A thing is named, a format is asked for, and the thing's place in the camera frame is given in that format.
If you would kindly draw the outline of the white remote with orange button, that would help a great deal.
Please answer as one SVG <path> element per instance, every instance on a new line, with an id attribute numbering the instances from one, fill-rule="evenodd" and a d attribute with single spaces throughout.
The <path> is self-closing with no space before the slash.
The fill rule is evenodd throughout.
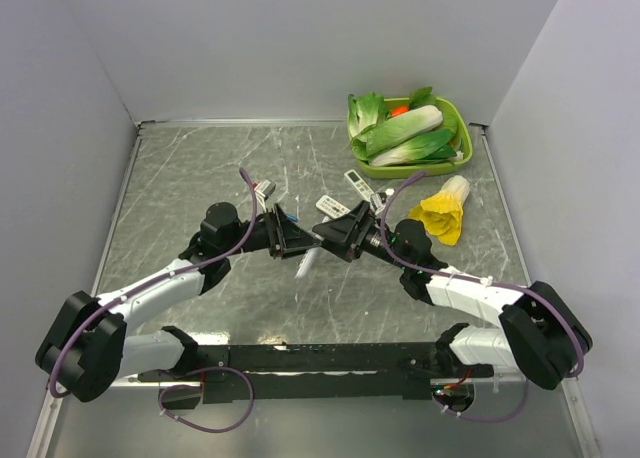
<path id="1" fill-rule="evenodd" d="M 299 263 L 298 269 L 295 274 L 296 279 L 302 279 L 308 275 L 309 271 L 313 267 L 313 264 L 321 250 L 320 247 L 314 247 L 305 252 L 302 260 Z"/>

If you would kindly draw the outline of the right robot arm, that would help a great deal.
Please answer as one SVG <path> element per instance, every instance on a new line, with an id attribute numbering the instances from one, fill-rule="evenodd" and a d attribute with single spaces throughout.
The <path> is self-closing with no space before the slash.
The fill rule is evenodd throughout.
<path id="1" fill-rule="evenodd" d="M 444 374 L 454 377 L 469 366 L 490 365 L 517 370 L 553 390 L 592 349 L 591 336 L 551 285 L 536 281 L 505 289 L 487 277 L 473 281 L 435 258 L 419 222 L 404 219 L 389 229 L 366 201 L 349 210 L 324 195 L 316 207 L 325 219 L 313 231 L 325 250 L 347 262 L 364 253 L 375 256 L 401 268 L 399 281 L 411 298 L 485 322 L 484 327 L 458 323 L 441 335 L 436 361 Z"/>

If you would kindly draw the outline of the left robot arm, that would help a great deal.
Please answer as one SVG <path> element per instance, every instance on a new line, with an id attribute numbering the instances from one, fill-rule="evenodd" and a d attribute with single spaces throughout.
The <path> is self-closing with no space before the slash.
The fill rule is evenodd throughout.
<path id="1" fill-rule="evenodd" d="M 176 380 L 189 378 L 198 356 L 188 335 L 171 327 L 138 337 L 133 331 L 213 289 L 230 272 L 232 255 L 266 250 L 288 259 L 318 244 L 280 206 L 254 209 L 241 221 L 234 205 L 211 205 L 187 248 L 160 271 L 114 292 L 93 297 L 78 291 L 64 301 L 35 356 L 49 393 L 89 402 L 126 375 L 164 369 Z"/>

